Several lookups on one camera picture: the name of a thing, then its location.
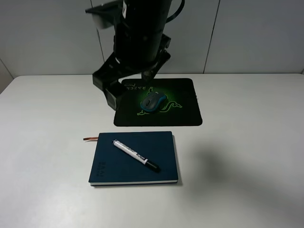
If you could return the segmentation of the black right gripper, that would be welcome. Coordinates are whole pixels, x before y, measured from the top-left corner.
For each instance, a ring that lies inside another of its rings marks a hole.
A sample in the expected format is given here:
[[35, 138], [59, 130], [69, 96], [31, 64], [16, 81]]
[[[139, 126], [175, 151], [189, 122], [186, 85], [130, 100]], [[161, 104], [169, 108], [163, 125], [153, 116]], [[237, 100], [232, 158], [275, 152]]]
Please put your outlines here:
[[163, 34], [156, 59], [151, 63], [132, 65], [126, 61], [118, 61], [115, 54], [112, 53], [105, 63], [92, 74], [93, 84], [104, 91], [107, 104], [113, 110], [118, 110], [125, 93], [125, 86], [118, 79], [141, 74], [141, 78], [146, 83], [150, 82], [155, 78], [160, 68], [171, 58], [166, 50], [170, 42], [171, 38]]

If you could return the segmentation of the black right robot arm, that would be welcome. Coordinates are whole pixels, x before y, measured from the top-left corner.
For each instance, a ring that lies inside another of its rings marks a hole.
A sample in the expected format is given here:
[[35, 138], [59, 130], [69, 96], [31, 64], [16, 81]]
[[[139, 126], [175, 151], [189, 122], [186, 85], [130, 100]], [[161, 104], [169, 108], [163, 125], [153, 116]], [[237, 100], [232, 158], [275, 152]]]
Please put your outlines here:
[[92, 74], [112, 109], [126, 92], [120, 78], [141, 74], [149, 82], [170, 59], [171, 38], [163, 33], [170, 6], [170, 0], [115, 0], [85, 10], [100, 28], [114, 27], [113, 52]]

